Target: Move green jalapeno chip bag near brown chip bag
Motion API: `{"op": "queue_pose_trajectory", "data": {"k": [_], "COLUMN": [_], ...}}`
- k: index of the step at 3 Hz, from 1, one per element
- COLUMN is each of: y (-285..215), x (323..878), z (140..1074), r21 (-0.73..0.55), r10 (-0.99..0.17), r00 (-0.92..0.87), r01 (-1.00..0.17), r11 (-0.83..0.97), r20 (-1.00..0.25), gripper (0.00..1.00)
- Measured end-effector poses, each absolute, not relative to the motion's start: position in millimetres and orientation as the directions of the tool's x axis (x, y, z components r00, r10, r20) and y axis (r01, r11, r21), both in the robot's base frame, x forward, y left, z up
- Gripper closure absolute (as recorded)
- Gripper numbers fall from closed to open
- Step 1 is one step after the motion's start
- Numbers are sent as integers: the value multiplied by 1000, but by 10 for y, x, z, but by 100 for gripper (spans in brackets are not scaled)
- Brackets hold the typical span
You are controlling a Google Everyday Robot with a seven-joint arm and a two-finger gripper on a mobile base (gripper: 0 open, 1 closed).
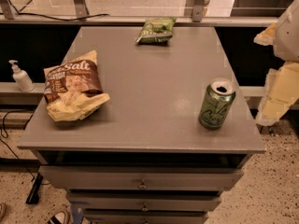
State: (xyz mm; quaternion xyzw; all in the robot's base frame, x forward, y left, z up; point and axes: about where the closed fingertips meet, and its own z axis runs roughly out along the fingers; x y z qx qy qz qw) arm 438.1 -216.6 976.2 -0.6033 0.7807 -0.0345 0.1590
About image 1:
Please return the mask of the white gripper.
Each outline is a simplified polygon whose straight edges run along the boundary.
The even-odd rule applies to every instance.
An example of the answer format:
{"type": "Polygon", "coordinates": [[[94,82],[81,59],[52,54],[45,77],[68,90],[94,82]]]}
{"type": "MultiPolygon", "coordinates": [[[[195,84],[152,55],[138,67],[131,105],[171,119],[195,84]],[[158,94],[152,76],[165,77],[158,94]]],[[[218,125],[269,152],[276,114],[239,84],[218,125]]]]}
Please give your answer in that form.
{"type": "Polygon", "coordinates": [[[264,84],[264,96],[258,106],[256,123],[272,126],[278,122],[299,99],[299,0],[290,6],[253,42],[273,45],[274,54],[285,62],[278,70],[270,69],[264,84]]]}

